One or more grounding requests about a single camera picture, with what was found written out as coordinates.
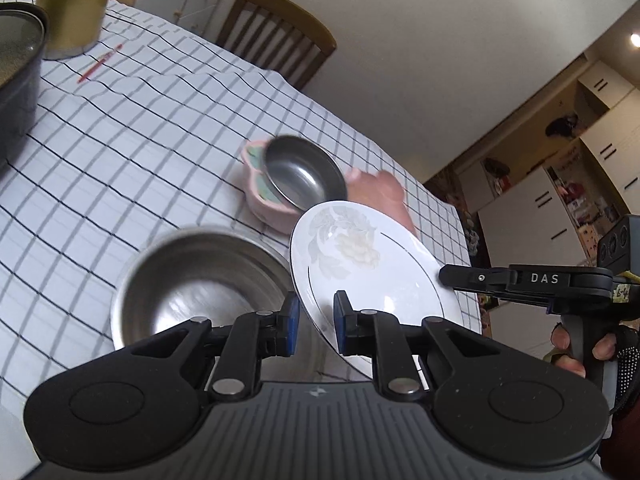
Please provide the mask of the right hand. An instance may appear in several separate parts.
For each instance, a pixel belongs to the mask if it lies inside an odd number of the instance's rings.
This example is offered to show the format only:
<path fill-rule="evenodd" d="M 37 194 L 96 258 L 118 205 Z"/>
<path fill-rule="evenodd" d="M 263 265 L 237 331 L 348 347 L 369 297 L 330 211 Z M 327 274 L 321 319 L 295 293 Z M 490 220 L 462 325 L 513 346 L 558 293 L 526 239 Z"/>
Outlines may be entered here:
<path fill-rule="evenodd" d="M 563 370 L 585 378 L 587 373 L 582 362 L 570 356 L 570 334 L 561 323 L 554 326 L 550 341 L 555 351 L 552 363 Z M 599 361 L 607 361 L 614 356 L 615 346 L 616 336 L 607 334 L 593 347 L 592 355 Z"/>

